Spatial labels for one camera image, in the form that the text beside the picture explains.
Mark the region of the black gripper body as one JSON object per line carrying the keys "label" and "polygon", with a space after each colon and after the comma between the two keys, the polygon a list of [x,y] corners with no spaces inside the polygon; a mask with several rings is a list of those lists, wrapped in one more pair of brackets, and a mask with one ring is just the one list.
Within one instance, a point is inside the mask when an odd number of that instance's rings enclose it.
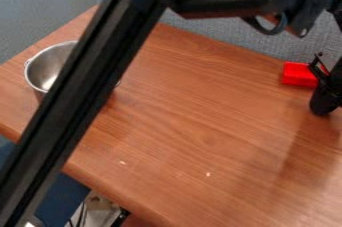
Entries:
{"label": "black gripper body", "polygon": [[317,52],[308,64],[308,70],[320,82],[329,86],[342,86],[342,56],[333,59]]}

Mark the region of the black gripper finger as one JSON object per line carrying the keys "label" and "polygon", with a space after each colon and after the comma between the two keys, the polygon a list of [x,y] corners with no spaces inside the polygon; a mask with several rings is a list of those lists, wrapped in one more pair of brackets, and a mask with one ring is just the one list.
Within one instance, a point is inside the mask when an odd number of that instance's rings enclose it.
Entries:
{"label": "black gripper finger", "polygon": [[328,115],[342,106],[342,93],[333,91],[327,84],[320,82],[313,90],[308,106],[313,115]]}

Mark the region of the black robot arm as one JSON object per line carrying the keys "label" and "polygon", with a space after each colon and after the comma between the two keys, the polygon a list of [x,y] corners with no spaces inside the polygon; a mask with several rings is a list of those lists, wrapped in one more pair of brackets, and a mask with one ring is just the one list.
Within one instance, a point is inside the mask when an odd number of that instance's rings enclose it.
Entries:
{"label": "black robot arm", "polygon": [[23,227],[164,11],[237,17],[304,37],[321,12],[342,31],[342,0],[102,0],[0,171],[0,227]]}

